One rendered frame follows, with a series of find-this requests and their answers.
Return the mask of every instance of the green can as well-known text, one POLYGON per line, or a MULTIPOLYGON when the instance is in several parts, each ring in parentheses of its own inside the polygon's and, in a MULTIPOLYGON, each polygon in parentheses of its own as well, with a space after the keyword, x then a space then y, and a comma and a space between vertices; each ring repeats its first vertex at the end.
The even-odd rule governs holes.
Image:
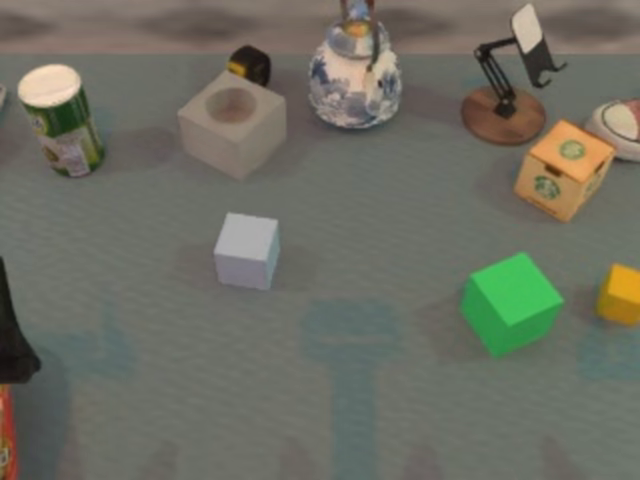
POLYGON ((38 67, 20 80, 18 97, 54 171, 84 177, 102 164, 104 145, 76 70, 58 64, 38 67))

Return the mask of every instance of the tabletop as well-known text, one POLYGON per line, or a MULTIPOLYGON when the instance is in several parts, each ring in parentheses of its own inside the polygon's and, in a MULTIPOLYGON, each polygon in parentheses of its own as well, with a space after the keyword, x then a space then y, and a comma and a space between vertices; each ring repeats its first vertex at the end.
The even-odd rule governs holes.
MULTIPOLYGON (((528 89, 518 59, 499 59, 528 89)), ((566 60, 533 92, 546 128, 638 95, 636 57, 566 60)), ((401 57, 400 112, 357 133, 315 118, 309 57, 276 56, 289 138, 236 182, 183 153, 177 128, 225 61, 0 56, 0 255, 43 361, 14 388, 21 478, 635 477, 640 336, 594 305, 612 263, 638 265, 640 166, 616 161, 562 224, 512 193, 530 145, 463 128, 461 101, 486 82, 471 55, 401 57), (48 169, 15 97, 50 62, 81 73, 108 149, 83 179, 48 169), (280 221, 271 291, 217 283, 227 212, 280 221), (521 251, 566 305, 545 339, 492 359, 460 289, 521 251), (314 348, 347 323, 385 348, 314 348)))

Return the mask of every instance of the white shoe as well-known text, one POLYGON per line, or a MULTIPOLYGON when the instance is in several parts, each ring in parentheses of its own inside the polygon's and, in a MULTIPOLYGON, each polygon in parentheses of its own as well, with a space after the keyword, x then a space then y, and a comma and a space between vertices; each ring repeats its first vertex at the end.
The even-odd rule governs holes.
POLYGON ((640 162, 640 98, 596 108, 584 129, 612 144, 616 158, 640 162))

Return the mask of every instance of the box lid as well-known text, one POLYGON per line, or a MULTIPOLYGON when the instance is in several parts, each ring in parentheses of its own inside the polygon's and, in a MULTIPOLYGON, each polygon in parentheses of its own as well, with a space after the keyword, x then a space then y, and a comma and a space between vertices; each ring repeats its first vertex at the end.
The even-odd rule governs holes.
POLYGON ((584 183, 615 154, 615 148, 581 128, 560 120, 536 143, 529 154, 584 183))

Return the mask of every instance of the green cube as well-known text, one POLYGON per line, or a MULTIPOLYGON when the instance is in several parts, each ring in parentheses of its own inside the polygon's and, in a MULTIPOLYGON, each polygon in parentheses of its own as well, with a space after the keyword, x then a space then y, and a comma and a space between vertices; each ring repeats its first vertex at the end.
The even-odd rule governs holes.
POLYGON ((461 310, 492 356, 549 332, 564 299, 531 257, 518 253, 469 277, 461 310))

